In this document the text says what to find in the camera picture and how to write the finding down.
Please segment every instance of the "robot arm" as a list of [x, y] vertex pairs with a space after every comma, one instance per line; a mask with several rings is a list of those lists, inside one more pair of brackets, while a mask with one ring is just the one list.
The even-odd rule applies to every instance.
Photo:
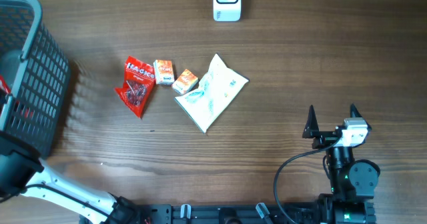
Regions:
[[[314, 108], [310, 107], [303, 138], [313, 139], [309, 154], [326, 150], [332, 194], [320, 194], [312, 203], [278, 206], [137, 206], [123, 197], [94, 190], [54, 171], [34, 148], [0, 131], [0, 203], [19, 194], [58, 204], [93, 224], [338, 224], [376, 223], [373, 204], [379, 167], [368, 160], [355, 161], [352, 148], [366, 140], [371, 128], [355, 106], [350, 118], [334, 131], [319, 131]], [[303, 153], [286, 161], [283, 167]]]
[[50, 201], [74, 211], [92, 223], [105, 222], [113, 211], [115, 198], [105, 191], [86, 187], [54, 171], [48, 164], [39, 160], [43, 171], [35, 173], [28, 181], [23, 196]]

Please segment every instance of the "orange snack box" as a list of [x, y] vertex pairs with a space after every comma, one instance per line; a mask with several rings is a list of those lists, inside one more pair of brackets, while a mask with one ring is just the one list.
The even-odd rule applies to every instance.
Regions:
[[190, 91], [198, 81], [199, 79], [191, 73], [191, 71], [186, 69], [172, 84], [172, 89], [179, 94], [184, 95]]
[[171, 61], [155, 60], [154, 71], [156, 84], [171, 85], [175, 81]]

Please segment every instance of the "white plastic bag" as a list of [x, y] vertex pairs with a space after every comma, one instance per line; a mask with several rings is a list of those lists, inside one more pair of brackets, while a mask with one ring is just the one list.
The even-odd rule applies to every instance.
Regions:
[[206, 133], [207, 128], [232, 102], [248, 80], [226, 67], [215, 54], [209, 70], [199, 82], [199, 87], [175, 100]]

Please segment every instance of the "wooden table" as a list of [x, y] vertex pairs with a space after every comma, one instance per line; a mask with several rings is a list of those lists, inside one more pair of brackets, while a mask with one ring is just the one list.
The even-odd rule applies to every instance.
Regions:
[[[378, 223], [427, 220], [425, 0], [243, 0], [237, 23], [216, 23], [212, 0], [40, 2], [75, 70], [48, 158], [66, 176], [137, 203], [273, 203], [279, 165], [311, 149], [308, 107], [331, 130], [355, 103], [373, 127], [355, 158], [382, 169]], [[202, 77], [215, 53], [250, 82], [206, 135], [170, 87], [155, 87], [142, 119], [113, 91], [128, 55]], [[283, 201], [330, 192], [322, 157], [285, 170]], [[2, 223], [77, 219], [23, 197], [0, 210]]]

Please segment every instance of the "red object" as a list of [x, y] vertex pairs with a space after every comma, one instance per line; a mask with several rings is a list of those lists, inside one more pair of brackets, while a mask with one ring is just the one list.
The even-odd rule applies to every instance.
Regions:
[[0, 75], [0, 89], [6, 92], [6, 94], [10, 94], [11, 92], [10, 88], [7, 86], [6, 81], [2, 75]]
[[123, 87], [115, 91], [120, 99], [137, 117], [141, 117], [148, 95], [154, 87], [154, 68], [135, 57], [129, 56], [125, 62], [125, 81]]

